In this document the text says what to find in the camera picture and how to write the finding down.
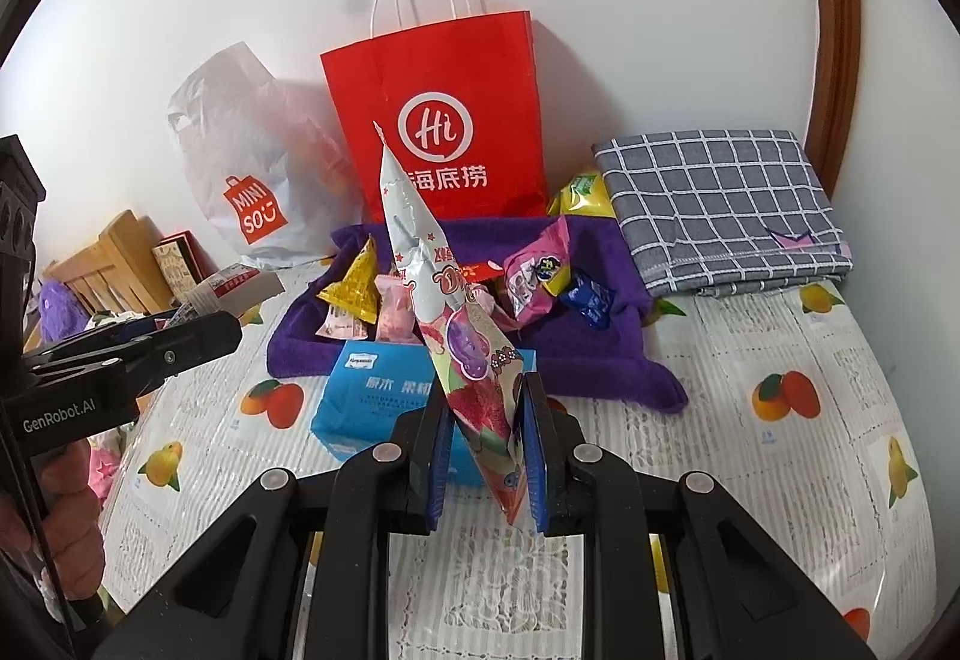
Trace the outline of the person's left hand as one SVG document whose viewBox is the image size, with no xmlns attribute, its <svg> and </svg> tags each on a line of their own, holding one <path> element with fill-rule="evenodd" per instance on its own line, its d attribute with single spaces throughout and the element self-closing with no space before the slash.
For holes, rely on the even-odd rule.
<svg viewBox="0 0 960 660">
<path fill-rule="evenodd" d="M 86 600 L 98 593 L 106 557 L 98 527 L 99 499 L 88 486 L 89 444 L 70 444 L 51 460 L 41 475 L 41 486 L 55 497 L 43 532 L 53 567 L 68 600 Z"/>
</svg>

